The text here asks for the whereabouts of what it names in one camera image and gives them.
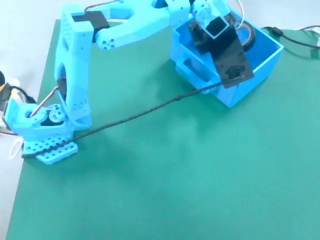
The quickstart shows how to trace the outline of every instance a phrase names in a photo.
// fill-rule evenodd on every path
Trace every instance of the white wire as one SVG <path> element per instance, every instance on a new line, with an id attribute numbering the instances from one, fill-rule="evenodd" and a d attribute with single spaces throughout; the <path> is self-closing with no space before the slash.
<path id="1" fill-rule="evenodd" d="M 237 1 L 238 4 L 239 4 L 239 7 L 240 7 L 240 9 L 241 9 L 241 15 L 242 15 L 240 25 L 235 28 L 235 30 L 238 30 L 239 28 L 241 28 L 242 24 L 243 24 L 244 21 L 245 21 L 245 10 L 244 10 L 244 6 L 243 6 L 242 3 L 241 3 L 241 0 L 236 0 L 236 1 Z"/>
<path id="2" fill-rule="evenodd" d="M 9 152 L 9 159 L 14 159 L 18 155 L 18 153 L 20 152 L 20 149 L 22 148 L 22 144 L 24 144 L 24 139 L 23 139 L 22 136 L 17 137 L 14 140 L 14 142 L 13 142 L 13 144 L 11 146 L 10 152 Z M 13 151 L 14 151 L 15 146 L 17 146 L 17 150 L 16 150 L 16 152 L 14 154 L 12 154 Z"/>

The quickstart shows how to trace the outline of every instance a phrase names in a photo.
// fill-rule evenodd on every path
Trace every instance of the white surface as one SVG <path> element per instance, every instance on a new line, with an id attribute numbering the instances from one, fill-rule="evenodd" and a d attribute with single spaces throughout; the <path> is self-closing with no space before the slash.
<path id="1" fill-rule="evenodd" d="M 55 20 L 67 3 L 86 7 L 99 0 L 1 1 L 0 69 L 8 79 L 19 79 L 21 87 L 34 98 L 38 97 Z M 240 12 L 236 0 L 229 3 Z M 242 4 L 246 18 L 261 27 L 297 29 L 320 24 L 319 0 L 242 0 Z M 5 239 L 23 163 L 19 157 L 9 160 L 13 139 L 0 135 L 0 240 Z"/>

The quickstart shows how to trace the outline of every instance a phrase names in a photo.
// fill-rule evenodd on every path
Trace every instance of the blue container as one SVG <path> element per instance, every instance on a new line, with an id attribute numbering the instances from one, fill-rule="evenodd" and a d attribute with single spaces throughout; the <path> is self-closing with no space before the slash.
<path id="1" fill-rule="evenodd" d="M 187 79 L 196 89 L 200 89 L 221 81 L 210 53 L 200 55 L 189 32 L 188 24 L 192 18 L 173 30 L 171 59 L 176 63 L 176 71 Z M 265 32 L 249 22 L 256 31 L 253 47 L 246 52 L 246 57 L 253 69 L 254 78 L 230 88 L 223 85 L 203 91 L 216 96 L 227 107 L 233 107 L 250 93 L 273 70 L 284 47 Z"/>

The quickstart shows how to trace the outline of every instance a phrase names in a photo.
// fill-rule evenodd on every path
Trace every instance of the black cable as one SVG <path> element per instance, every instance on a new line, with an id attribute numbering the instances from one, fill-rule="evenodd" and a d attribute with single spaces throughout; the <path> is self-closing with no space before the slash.
<path id="1" fill-rule="evenodd" d="M 303 27 L 299 30 L 308 30 L 308 29 L 313 29 L 313 28 L 320 28 L 320 25 L 311 25 L 311 26 L 306 26 L 306 27 Z"/>
<path id="2" fill-rule="evenodd" d="M 314 26 L 309 26 L 309 27 L 305 27 L 304 29 L 309 29 L 309 28 L 312 28 Z M 270 33 L 274 34 L 276 37 L 279 37 L 279 38 L 284 38 L 294 44 L 298 44 L 298 45 L 301 45 L 301 46 L 305 46 L 305 47 L 310 47 L 310 48 L 314 48 L 314 49 L 320 49 L 320 46 L 316 46 L 316 45 L 311 45 L 311 44 L 308 44 L 308 43 L 304 43 L 304 42 L 300 42 L 300 41 L 297 41 L 297 40 L 294 40 L 286 35 L 284 35 L 284 32 L 282 30 L 280 30 L 279 28 L 277 27 L 271 27 L 271 26 L 265 26 L 263 27 L 263 29 L 266 29 L 268 30 Z"/>
<path id="3" fill-rule="evenodd" d="M 232 79 L 232 80 L 229 80 L 229 81 L 223 81 L 223 82 L 221 81 L 221 82 L 218 82 L 218 83 L 206 86 L 206 87 L 202 87 L 202 88 L 194 90 L 194 91 L 190 91 L 190 92 L 182 94 L 182 95 L 177 95 L 177 96 L 175 96 L 174 98 L 172 98 L 172 99 L 170 99 L 168 101 L 165 101 L 165 102 L 163 102 L 163 103 L 161 103 L 161 104 L 159 104 L 159 105 L 157 105 L 157 106 L 155 106 L 153 108 L 150 108 L 149 110 L 146 110 L 146 111 L 140 112 L 140 113 L 138 113 L 136 115 L 124 118 L 124 119 L 122 119 L 120 121 L 115 121 L 115 122 L 112 122 L 112 123 L 97 127 L 96 129 L 90 130 L 90 131 L 88 131 L 88 132 L 86 132 L 84 134 L 81 134 L 79 136 L 73 137 L 73 138 L 71 138 L 71 139 L 69 139 L 69 140 L 67 140 L 67 141 L 65 141 L 63 143 L 60 143 L 60 144 L 58 144 L 56 146 L 53 146 L 53 147 L 50 147 L 48 149 L 43 149 L 42 151 L 38 151 L 38 152 L 35 152 L 35 153 L 31 153 L 31 154 L 23 154 L 21 157 L 23 159 L 26 159 L 26 158 L 31 158 L 31 157 L 35 157 L 35 156 L 38 156 L 38 155 L 41 155 L 41 154 L 48 153 L 50 151 L 56 150 L 58 148 L 61 148 L 66 144 L 69 144 L 69 143 L 74 142 L 76 140 L 82 139 L 82 138 L 84 138 L 86 136 L 95 134 L 95 133 L 97 133 L 97 132 L 99 132 L 101 130 L 108 129 L 108 128 L 111 128 L 111 127 L 114 127 L 114 126 L 129 122 L 131 120 L 137 119 L 139 117 L 142 117 L 143 115 L 149 114 L 149 113 L 151 113 L 151 112 L 153 112 L 153 111 L 155 111 L 157 109 L 160 109 L 160 108 L 162 108 L 162 107 L 164 107 L 164 106 L 166 106 L 168 104 L 171 104 L 171 103 L 173 103 L 175 101 L 180 101 L 180 100 L 182 100 L 184 98 L 190 97 L 190 96 L 195 95 L 197 93 L 200 93 L 200 92 L 203 92 L 203 91 L 206 91 L 206 90 L 221 86 L 221 85 L 226 84 L 226 83 L 232 83 L 232 82 L 237 81 L 237 80 L 238 80 L 238 78 L 237 79 Z"/>
<path id="4" fill-rule="evenodd" d="M 310 48 L 314 48 L 314 49 L 320 49 L 320 46 L 315 46 L 315 45 L 311 45 L 311 44 L 308 44 L 308 43 L 304 43 L 304 42 L 300 42 L 300 41 L 297 41 L 297 40 L 294 40 L 286 35 L 282 35 L 282 37 L 284 39 L 287 39 L 288 41 L 294 43 L 294 44 L 298 44 L 298 45 L 301 45 L 301 46 L 305 46 L 305 47 L 310 47 Z"/>
<path id="5" fill-rule="evenodd" d="M 36 100 L 32 96 L 29 96 L 22 88 L 20 88 L 18 86 L 10 86 L 9 97 L 11 96 L 11 92 L 13 89 L 17 89 L 18 91 L 20 91 L 24 95 L 26 103 L 28 103 L 28 104 L 36 104 L 37 103 Z"/>

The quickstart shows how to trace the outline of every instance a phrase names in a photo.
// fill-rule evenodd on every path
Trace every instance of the green mat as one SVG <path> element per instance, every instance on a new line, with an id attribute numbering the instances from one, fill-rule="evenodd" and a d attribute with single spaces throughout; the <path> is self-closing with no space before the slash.
<path id="1" fill-rule="evenodd" d="M 58 34 L 59 22 L 40 100 L 56 84 Z M 93 127 L 193 89 L 170 42 L 166 29 L 108 52 L 94 46 Z M 56 164 L 27 159 L 7 240 L 319 239 L 320 60 L 282 43 L 272 75 L 234 108 L 195 95 L 81 139 Z"/>

